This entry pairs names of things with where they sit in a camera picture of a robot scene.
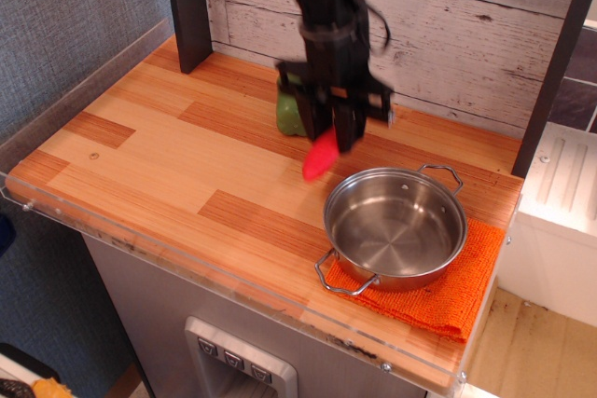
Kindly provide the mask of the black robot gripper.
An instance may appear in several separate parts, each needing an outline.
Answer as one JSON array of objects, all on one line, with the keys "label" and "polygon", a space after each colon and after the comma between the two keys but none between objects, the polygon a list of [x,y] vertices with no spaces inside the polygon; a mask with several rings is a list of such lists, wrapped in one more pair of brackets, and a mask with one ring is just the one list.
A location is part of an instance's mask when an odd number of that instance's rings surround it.
[{"label": "black robot gripper", "polygon": [[368,118],[393,121],[391,89],[369,70],[369,16],[304,16],[298,30],[305,59],[278,62],[278,77],[284,83],[289,74],[300,79],[293,91],[309,139],[316,140],[334,120],[338,149],[349,152]]}]

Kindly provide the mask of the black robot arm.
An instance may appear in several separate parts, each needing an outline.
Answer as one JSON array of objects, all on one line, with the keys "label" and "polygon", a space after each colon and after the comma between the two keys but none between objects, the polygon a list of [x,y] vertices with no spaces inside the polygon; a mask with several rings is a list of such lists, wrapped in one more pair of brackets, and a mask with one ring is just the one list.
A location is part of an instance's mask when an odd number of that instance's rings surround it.
[{"label": "black robot arm", "polygon": [[306,136],[333,130],[341,153],[351,151],[369,118],[392,120],[390,87],[369,71],[372,48],[367,0],[296,0],[303,61],[280,61],[278,90],[294,99]]}]

